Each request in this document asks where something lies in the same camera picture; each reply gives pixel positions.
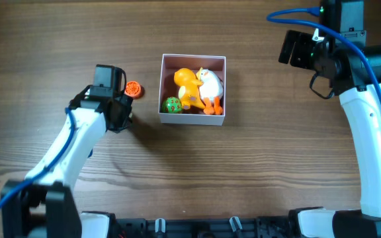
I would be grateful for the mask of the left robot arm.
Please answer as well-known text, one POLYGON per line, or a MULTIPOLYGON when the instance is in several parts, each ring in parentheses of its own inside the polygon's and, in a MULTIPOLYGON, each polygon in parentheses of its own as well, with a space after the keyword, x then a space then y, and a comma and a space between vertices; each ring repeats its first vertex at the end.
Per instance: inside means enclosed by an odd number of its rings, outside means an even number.
POLYGON ((132 97, 76 96, 61 132, 23 181, 1 191, 4 237, 118 237, 113 213, 78 212, 73 189, 95 144, 131 122, 132 97))

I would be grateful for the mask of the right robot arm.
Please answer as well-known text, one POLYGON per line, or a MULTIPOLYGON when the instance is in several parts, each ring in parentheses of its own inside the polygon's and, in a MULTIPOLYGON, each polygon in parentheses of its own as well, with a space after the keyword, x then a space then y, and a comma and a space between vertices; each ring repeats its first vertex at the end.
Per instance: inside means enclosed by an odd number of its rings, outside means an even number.
MULTIPOLYGON (((355 46, 372 67, 381 90, 381 46, 355 46)), ((328 78, 353 135, 360 172, 358 210, 300 208, 289 212, 293 237, 381 237, 381 104, 364 64, 342 41, 321 33, 286 33, 279 61, 328 78)))

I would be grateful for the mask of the white plush duck yellow hat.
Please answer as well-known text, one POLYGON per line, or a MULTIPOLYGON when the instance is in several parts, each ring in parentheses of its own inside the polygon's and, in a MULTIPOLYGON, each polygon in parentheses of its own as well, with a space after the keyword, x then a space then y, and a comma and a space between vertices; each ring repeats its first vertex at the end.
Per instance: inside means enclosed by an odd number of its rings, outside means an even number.
POLYGON ((200 98, 205 105, 205 114, 221 115, 223 108, 220 100, 224 95, 224 87, 220 78, 209 69, 200 68, 196 73, 196 78, 202 82, 199 86, 200 98))

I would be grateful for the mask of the orange dinosaur figure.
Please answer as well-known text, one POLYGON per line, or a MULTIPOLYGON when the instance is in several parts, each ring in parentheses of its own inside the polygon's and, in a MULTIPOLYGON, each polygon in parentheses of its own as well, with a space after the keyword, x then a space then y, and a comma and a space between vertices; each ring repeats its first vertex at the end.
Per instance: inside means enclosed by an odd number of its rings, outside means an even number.
POLYGON ((178 98, 185 110, 190 109, 192 106, 205 109, 198 90, 203 82, 197 79, 192 70, 188 68, 179 69, 174 74, 174 82, 179 87, 178 98))

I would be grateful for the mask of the orange round wheel toy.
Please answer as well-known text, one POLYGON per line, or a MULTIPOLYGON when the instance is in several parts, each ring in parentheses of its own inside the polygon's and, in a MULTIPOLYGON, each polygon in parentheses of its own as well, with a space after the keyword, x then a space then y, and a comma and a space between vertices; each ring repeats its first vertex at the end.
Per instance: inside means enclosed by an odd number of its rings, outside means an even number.
POLYGON ((137 81, 129 81, 126 84, 124 93, 133 99, 138 99, 143 95, 144 90, 137 81))

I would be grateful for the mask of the green patterned ball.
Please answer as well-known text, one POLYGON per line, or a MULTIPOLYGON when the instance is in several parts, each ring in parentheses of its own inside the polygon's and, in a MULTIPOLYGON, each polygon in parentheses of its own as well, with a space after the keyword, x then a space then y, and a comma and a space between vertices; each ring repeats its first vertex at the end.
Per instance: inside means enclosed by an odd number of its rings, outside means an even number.
POLYGON ((168 97, 163 101, 161 111, 162 113, 180 114, 183 111, 183 108, 177 97, 168 97))

